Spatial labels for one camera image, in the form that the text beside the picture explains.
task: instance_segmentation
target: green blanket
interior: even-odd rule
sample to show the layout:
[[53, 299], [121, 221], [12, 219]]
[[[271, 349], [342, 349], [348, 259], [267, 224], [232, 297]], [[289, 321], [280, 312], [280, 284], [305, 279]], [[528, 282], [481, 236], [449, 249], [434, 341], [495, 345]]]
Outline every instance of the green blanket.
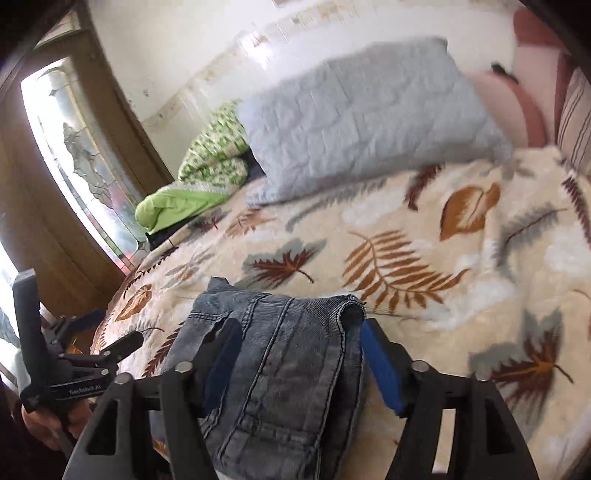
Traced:
[[244, 183], [246, 162], [235, 157], [248, 150], [248, 144], [235, 109], [234, 102], [222, 105], [191, 143], [178, 170], [178, 181], [158, 189], [137, 206], [135, 218], [150, 235], [227, 201]]

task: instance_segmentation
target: white wall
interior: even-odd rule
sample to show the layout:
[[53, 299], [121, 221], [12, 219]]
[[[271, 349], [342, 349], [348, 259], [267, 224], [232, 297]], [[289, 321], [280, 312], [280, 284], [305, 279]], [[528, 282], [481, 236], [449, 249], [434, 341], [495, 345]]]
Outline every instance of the white wall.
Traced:
[[140, 121], [154, 115], [240, 33], [320, 0], [89, 0], [115, 77]]
[[[441, 35], [464, 71], [488, 70], [492, 61], [511, 67], [515, 38], [506, 3], [512, 1], [302, 0], [284, 8], [272, 0], [89, 4], [124, 94], [176, 176], [207, 113], [221, 102], [373, 41]], [[252, 32], [265, 43], [245, 53], [238, 39]], [[263, 61], [261, 51], [267, 53]]]

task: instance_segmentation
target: window pane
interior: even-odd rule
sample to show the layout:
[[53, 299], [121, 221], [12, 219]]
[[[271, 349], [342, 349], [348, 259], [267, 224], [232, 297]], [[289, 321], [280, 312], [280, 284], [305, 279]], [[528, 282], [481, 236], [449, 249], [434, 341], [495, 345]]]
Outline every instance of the window pane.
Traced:
[[66, 200], [98, 244], [126, 273], [147, 254], [135, 221], [141, 196], [105, 140], [70, 59], [21, 83], [31, 129]]
[[14, 374], [14, 356], [17, 352], [18, 328], [14, 315], [12, 282], [17, 276], [17, 269], [8, 258], [0, 244], [0, 364]]

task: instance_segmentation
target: leaf pattern blanket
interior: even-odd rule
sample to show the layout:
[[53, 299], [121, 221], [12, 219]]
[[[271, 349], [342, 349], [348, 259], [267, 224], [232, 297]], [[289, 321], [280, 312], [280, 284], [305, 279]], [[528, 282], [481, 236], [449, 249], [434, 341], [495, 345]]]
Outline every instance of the leaf pattern blanket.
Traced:
[[[558, 149], [247, 209], [257, 187], [206, 213], [189, 239], [128, 277], [95, 351], [140, 330], [144, 346], [121, 370], [157, 375], [211, 276], [291, 296], [353, 292], [414, 359], [490, 375], [540, 478], [568, 472], [591, 437], [591, 186], [566, 170]], [[370, 378], [343, 477], [385, 478], [403, 426]], [[443, 471], [452, 431], [450, 411], [436, 459]]]

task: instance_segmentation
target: denim fabric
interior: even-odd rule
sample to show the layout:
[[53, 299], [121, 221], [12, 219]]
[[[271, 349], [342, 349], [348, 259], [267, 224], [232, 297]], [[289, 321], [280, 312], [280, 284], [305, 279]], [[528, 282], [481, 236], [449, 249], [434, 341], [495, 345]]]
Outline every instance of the denim fabric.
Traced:
[[216, 469], [236, 480], [331, 480], [363, 404], [363, 305], [239, 290], [213, 277], [164, 368], [191, 360], [229, 317], [242, 323], [242, 350], [220, 407], [202, 422]]

